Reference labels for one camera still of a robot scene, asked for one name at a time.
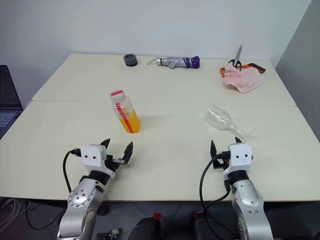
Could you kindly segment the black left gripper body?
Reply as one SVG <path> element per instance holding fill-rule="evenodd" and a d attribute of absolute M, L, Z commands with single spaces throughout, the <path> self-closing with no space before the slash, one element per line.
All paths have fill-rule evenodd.
<path fill-rule="evenodd" d="M 120 158 L 114 158 L 112 155 L 107 154 L 104 164 L 109 170 L 116 172 L 120 165 L 125 164 L 125 161 Z"/>

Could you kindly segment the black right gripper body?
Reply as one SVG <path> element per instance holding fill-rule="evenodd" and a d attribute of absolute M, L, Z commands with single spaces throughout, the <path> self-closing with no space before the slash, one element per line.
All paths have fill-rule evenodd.
<path fill-rule="evenodd" d="M 231 152 L 222 151 L 221 153 L 215 156 L 215 159 L 212 162 L 213 168 L 226 170 L 229 167 L 230 159 L 231 159 Z"/>

